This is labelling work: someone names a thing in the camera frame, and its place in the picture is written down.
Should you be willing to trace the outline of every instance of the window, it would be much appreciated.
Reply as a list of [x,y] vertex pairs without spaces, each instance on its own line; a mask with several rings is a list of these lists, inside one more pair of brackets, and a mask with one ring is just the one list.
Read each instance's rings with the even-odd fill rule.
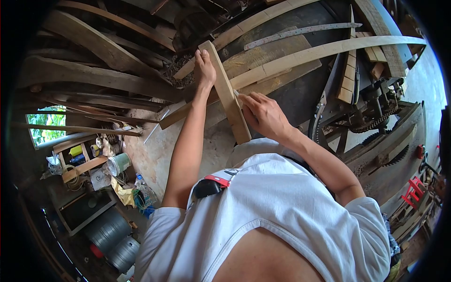
[[[66,111],[64,106],[50,106],[38,111],[55,111],[55,114],[27,114],[29,124],[33,125],[66,125],[66,115],[58,115],[59,111]],[[66,135],[65,131],[35,129],[31,128],[30,133],[34,146]]]

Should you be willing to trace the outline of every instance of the white t-shirt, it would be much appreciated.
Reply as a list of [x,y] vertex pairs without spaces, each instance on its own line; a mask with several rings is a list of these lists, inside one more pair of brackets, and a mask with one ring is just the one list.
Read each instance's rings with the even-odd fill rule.
[[157,209],[136,257],[135,279],[209,282],[240,238],[263,227],[325,281],[383,281],[390,247],[377,202],[364,197],[342,207],[282,155],[295,157],[266,138],[236,146],[227,165],[241,170],[228,188],[199,200],[191,196],[186,210]]

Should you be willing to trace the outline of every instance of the red stool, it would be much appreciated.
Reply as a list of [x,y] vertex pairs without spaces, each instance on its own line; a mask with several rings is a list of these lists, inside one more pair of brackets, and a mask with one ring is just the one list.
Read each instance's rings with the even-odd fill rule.
[[424,186],[421,180],[416,176],[413,178],[413,180],[409,179],[409,188],[407,189],[407,193],[405,194],[405,196],[404,195],[401,196],[401,198],[403,198],[404,201],[406,201],[414,209],[418,208],[410,199],[414,198],[416,202],[419,202],[424,194],[424,191],[418,187],[419,183],[421,183],[421,185]]

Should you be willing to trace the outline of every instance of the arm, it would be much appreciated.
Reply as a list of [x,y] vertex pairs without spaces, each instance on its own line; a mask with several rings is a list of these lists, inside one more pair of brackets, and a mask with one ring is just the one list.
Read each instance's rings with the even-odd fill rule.
[[359,180],[337,157],[291,126],[276,101],[252,92],[238,97],[243,102],[247,122],[260,134],[300,155],[321,181],[336,195],[342,206],[365,197]]
[[207,98],[216,81],[216,71],[206,50],[195,53],[196,95],[175,143],[162,207],[186,208],[191,187],[197,182],[203,149]]

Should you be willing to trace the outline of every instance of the chain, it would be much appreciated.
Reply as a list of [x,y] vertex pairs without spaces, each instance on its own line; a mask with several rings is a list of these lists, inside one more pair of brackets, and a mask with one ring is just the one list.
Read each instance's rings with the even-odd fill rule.
[[378,126],[380,123],[382,123],[383,121],[388,119],[388,117],[393,115],[397,110],[398,110],[398,100],[396,100],[396,98],[395,98],[395,107],[393,109],[389,110],[386,114],[382,115],[377,120],[372,120],[369,125],[367,125],[365,127],[355,128],[355,129],[350,128],[350,131],[353,133],[363,133],[363,132],[367,132],[368,130],[372,130],[376,126]]

